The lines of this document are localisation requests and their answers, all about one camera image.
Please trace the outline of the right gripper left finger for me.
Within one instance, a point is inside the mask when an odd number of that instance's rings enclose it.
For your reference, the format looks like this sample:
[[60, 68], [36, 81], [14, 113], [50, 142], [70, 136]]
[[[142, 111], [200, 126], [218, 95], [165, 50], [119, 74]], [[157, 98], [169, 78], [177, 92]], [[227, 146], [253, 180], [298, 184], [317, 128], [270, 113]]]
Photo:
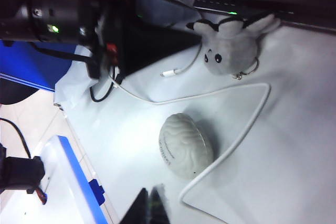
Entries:
[[148, 213], [148, 191], [142, 188], [119, 224], [145, 224]]

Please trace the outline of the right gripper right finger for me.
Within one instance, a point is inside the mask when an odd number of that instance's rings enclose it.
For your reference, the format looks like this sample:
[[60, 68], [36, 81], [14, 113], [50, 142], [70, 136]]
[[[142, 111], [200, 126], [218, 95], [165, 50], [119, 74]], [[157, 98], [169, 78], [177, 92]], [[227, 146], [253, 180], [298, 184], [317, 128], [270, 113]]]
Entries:
[[151, 191], [151, 223], [170, 223], [165, 202], [164, 185], [155, 185]]

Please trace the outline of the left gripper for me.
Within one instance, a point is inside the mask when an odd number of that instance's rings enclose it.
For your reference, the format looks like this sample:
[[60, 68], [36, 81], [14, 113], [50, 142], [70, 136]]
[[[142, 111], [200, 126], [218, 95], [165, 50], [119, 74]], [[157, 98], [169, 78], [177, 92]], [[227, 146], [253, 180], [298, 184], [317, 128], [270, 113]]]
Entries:
[[79, 0], [79, 44], [92, 53], [85, 61], [89, 77], [100, 78], [104, 58], [128, 76], [201, 42], [197, 34], [166, 28], [199, 19], [179, 0], [135, 0], [135, 12], [122, 14], [122, 0]]

